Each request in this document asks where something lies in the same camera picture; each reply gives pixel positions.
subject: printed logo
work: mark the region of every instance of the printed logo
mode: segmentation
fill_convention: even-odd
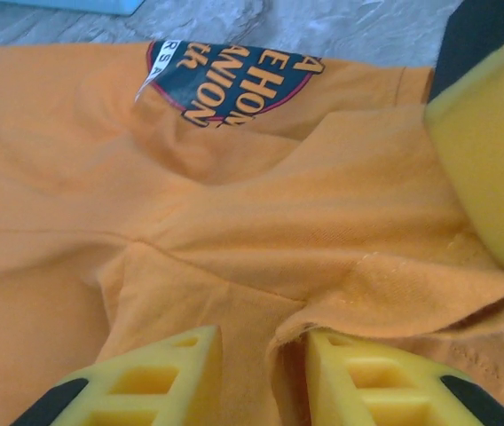
[[[239,45],[166,40],[147,50],[147,86],[200,127],[238,126],[288,102],[321,58]]]

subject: orange polo shirt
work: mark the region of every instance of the orange polo shirt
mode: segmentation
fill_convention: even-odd
[[[275,382],[310,327],[504,404],[504,270],[423,129],[431,74],[179,41],[0,48],[0,424],[206,324],[223,425],[292,422],[297,383]]]

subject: gray floor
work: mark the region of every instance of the gray floor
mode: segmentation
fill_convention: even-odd
[[[460,0],[146,0],[130,17],[0,4],[0,45],[156,38],[433,65]]]

